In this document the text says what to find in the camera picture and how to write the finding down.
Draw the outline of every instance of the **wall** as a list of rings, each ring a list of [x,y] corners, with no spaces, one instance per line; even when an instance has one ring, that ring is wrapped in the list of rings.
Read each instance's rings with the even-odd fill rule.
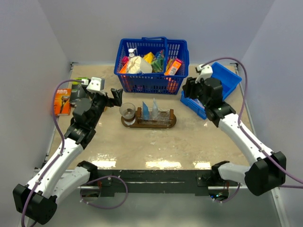
[[[53,131],[51,93],[68,61],[37,0],[0,1],[1,226],[17,226],[12,191],[41,166]]]
[[[287,157],[287,170],[303,178],[303,2],[276,0],[243,63],[249,74],[248,105],[256,134]],[[286,183],[297,184],[290,178]],[[303,193],[283,189],[293,227],[302,226]]]
[[[241,59],[274,0],[39,0],[66,56],[114,63],[122,38],[188,42],[191,63]]]

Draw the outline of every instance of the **orange box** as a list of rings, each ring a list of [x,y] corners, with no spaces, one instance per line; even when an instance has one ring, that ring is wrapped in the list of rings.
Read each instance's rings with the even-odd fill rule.
[[[71,89],[58,89],[54,100],[53,108],[56,116],[70,115]]]
[[[174,61],[171,63],[170,67],[164,73],[165,76],[174,76],[180,66],[182,65],[182,61],[178,58],[175,58]]]

